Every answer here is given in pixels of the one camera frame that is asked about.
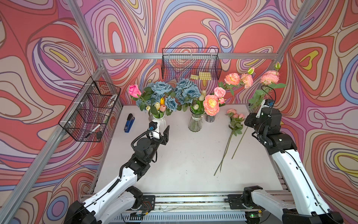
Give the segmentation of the white ribbed ceramic vase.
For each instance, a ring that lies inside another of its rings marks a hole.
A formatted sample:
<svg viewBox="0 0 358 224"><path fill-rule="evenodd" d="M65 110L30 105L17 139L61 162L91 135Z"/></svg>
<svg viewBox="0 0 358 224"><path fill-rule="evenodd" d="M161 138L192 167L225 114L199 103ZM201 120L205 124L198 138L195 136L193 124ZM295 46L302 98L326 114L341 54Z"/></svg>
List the white ribbed ceramic vase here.
<svg viewBox="0 0 358 224"><path fill-rule="evenodd" d="M166 118L163 116L162 118L156 118L154 115L150 115L149 117L150 121L157 122L158 130L160 133L163 133L165 129L167 128L167 122Z"/></svg>

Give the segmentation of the pink tulip green stem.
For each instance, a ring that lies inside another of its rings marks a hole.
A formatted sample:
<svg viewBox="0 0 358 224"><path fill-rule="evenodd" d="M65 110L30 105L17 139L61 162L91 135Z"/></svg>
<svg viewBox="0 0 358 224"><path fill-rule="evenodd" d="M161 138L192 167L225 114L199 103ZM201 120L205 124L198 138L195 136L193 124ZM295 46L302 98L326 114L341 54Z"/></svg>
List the pink tulip green stem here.
<svg viewBox="0 0 358 224"><path fill-rule="evenodd" d="M165 104L162 104L162 105L160 106L160 108L159 108L159 110L160 110L162 113L164 113L164 112L166 111L166 109L167 109L167 107L166 107Z"/></svg>

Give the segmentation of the clear ribbed glass vase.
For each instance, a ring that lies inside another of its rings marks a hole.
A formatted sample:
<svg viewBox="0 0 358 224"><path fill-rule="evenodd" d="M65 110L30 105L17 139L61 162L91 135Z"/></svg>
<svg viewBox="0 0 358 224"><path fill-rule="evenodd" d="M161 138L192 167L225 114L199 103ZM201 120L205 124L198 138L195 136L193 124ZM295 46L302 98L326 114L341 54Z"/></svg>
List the clear ribbed glass vase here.
<svg viewBox="0 0 358 224"><path fill-rule="evenodd" d="M189 120L188 128L192 132L198 132L202 128L202 114L191 114L191 118Z"/></svg>

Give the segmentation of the pink peony bunch glass vase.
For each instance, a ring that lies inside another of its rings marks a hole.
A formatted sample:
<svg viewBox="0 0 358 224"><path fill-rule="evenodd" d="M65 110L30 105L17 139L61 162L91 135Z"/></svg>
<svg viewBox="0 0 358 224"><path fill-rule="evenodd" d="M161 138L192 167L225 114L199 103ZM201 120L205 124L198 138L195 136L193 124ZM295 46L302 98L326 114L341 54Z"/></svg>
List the pink peony bunch glass vase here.
<svg viewBox="0 0 358 224"><path fill-rule="evenodd" d="M206 114L215 116L220 107L225 105L226 90L222 87L215 87L214 92L207 94L205 90L201 91L201 95L193 100L191 112L193 114Z"/></svg>

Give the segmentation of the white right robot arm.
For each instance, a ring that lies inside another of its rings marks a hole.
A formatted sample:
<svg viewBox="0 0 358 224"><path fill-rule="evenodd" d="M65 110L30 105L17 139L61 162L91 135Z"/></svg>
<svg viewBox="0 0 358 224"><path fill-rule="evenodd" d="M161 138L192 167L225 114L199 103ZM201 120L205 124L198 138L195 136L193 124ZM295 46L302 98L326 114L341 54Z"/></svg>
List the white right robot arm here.
<svg viewBox="0 0 358 224"><path fill-rule="evenodd" d="M246 209L262 207L284 224L342 224L341 214L329 207L314 186L295 142L291 136L281 132L281 118L279 110L264 107L259 113L250 113L244 124L254 130L252 136L277 164L294 204L286 203L256 185L244 188L240 198L229 199L230 205Z"/></svg>

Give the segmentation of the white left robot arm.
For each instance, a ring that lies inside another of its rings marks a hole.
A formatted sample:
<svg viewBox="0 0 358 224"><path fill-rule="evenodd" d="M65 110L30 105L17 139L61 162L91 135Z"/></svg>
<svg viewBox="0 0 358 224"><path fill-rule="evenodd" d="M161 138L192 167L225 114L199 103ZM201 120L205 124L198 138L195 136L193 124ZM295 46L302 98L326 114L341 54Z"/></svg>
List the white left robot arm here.
<svg viewBox="0 0 358 224"><path fill-rule="evenodd" d="M120 167L119 174L109 184L83 202L73 202L65 217L66 224L108 224L129 209L141 207L143 193L135 184L146 174L150 164L157 161L160 145L169 142L169 127L159 132L159 124L149 128L131 142L134 153Z"/></svg>

